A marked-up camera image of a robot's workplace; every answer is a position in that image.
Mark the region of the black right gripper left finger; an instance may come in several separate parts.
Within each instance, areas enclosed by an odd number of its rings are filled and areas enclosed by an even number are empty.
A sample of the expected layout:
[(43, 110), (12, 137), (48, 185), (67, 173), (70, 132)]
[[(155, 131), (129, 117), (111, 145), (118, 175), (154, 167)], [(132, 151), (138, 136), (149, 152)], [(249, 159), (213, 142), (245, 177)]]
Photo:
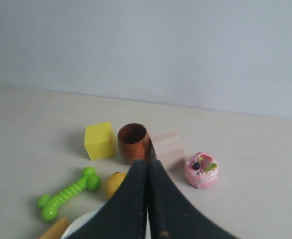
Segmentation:
[(71, 239), (144, 239), (147, 224), (147, 164), (136, 160), (108, 202)]

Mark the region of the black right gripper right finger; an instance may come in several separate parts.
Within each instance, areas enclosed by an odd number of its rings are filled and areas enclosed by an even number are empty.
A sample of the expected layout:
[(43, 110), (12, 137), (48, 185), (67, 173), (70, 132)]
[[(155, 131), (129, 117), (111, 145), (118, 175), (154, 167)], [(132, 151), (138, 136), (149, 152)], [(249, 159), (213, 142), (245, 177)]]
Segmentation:
[(159, 160), (148, 164), (147, 201), (153, 239), (235, 239), (196, 209), (172, 182)]

